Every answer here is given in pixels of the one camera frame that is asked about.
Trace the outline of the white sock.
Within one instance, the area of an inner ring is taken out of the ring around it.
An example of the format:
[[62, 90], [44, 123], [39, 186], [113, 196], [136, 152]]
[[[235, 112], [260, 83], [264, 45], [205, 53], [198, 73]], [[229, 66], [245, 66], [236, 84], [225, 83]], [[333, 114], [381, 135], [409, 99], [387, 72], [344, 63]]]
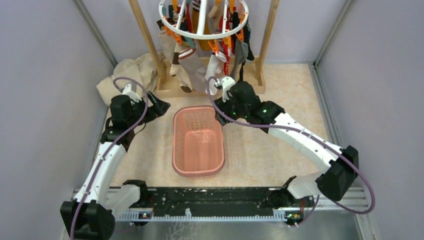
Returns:
[[210, 58], [206, 68], [205, 84], [206, 88], [209, 88], [210, 85], [207, 83], [207, 80], [210, 77], [215, 77], [217, 74], [220, 74], [223, 71], [223, 64], [227, 61], [226, 55], [223, 51], [218, 53], [213, 53]]

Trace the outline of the pink plastic laundry basket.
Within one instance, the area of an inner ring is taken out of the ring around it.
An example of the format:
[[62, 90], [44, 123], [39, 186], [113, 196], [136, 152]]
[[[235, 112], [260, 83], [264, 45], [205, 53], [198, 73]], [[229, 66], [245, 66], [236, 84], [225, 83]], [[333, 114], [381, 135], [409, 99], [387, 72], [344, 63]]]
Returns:
[[219, 173], [225, 166], [224, 134], [210, 105], [179, 109], [173, 117], [172, 167], [187, 178]]

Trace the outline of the red patterned sock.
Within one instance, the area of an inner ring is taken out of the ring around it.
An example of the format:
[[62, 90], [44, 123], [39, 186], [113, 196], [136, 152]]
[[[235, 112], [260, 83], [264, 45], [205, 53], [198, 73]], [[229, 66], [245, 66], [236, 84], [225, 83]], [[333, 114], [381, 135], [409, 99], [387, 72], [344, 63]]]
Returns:
[[223, 64], [223, 73], [225, 76], [228, 76], [232, 49], [231, 49], [231, 46], [225, 42], [223, 42], [222, 46], [223, 46], [223, 53], [225, 55], [224, 64]]

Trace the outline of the grey sock with striped cuff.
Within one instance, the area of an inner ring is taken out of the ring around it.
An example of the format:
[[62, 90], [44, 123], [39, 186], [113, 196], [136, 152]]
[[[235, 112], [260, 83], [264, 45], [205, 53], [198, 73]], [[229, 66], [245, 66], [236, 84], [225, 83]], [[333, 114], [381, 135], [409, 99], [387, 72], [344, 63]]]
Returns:
[[185, 70], [194, 90], [204, 93], [206, 91], [207, 67], [197, 55], [194, 48], [186, 48], [178, 53], [178, 62]]

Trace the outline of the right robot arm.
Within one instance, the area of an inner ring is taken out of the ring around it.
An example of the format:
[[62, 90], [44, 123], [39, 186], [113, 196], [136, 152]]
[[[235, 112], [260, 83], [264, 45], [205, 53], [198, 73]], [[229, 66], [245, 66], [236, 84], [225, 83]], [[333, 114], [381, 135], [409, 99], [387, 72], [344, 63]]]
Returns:
[[222, 89], [221, 97], [208, 97], [215, 109], [215, 118], [222, 126], [235, 123], [257, 128], [276, 137], [311, 161], [316, 173], [294, 176], [283, 187], [281, 199], [295, 206], [301, 198], [323, 195], [339, 205], [352, 183], [359, 177], [359, 153], [349, 145], [342, 148], [328, 142], [294, 120], [283, 107], [273, 101], [262, 101], [253, 87], [235, 82], [231, 77], [214, 80]]

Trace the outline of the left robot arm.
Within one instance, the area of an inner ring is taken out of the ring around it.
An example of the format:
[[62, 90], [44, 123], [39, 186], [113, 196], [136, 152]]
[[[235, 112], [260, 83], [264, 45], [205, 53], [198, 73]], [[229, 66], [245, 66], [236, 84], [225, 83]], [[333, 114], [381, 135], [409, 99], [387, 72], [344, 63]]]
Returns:
[[143, 180], [126, 180], [111, 197], [108, 192], [115, 172], [135, 137], [135, 128], [162, 117], [170, 103], [147, 92], [141, 98], [135, 92], [111, 99], [111, 116], [93, 166], [78, 193], [60, 207], [63, 224], [72, 240], [108, 240], [116, 221], [130, 207], [152, 207], [152, 197]]

